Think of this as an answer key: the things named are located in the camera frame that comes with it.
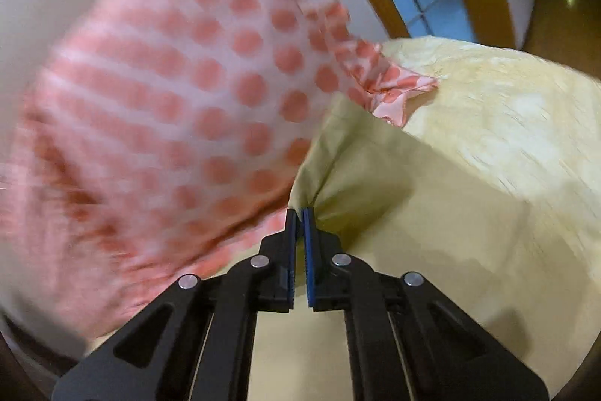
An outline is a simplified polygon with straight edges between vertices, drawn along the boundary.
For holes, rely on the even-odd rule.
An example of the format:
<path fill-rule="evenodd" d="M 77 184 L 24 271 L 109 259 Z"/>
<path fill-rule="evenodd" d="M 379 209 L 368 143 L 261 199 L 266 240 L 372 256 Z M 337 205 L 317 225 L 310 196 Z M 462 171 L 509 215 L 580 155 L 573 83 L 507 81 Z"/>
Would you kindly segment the beige khaki pants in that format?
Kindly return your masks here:
<path fill-rule="evenodd" d="M 316 136 L 291 203 L 376 270 L 422 273 L 544 381 L 600 396 L 600 153 L 535 119 L 474 144 L 397 128 L 347 102 Z"/>

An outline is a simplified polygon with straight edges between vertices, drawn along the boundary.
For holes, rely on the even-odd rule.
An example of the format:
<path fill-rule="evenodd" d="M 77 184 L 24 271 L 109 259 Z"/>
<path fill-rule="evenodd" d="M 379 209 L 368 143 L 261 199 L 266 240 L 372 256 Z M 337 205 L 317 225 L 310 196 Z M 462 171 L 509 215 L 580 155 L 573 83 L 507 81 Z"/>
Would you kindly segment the pink polka dot pillow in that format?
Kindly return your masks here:
<path fill-rule="evenodd" d="M 94 339 L 284 217 L 335 95 L 396 126 L 437 82 L 338 0 L 96 0 L 27 89 L 2 233 L 43 306 Z"/>

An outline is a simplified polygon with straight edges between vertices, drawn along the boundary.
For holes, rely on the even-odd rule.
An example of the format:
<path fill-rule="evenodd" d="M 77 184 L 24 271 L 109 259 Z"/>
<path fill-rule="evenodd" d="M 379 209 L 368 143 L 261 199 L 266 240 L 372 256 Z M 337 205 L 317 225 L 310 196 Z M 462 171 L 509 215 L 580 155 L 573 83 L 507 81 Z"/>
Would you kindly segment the yellow patterned bed cover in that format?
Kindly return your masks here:
<path fill-rule="evenodd" d="M 516 50 L 424 36 L 384 52 L 439 82 L 406 131 L 517 197 L 600 216 L 600 82 Z"/>

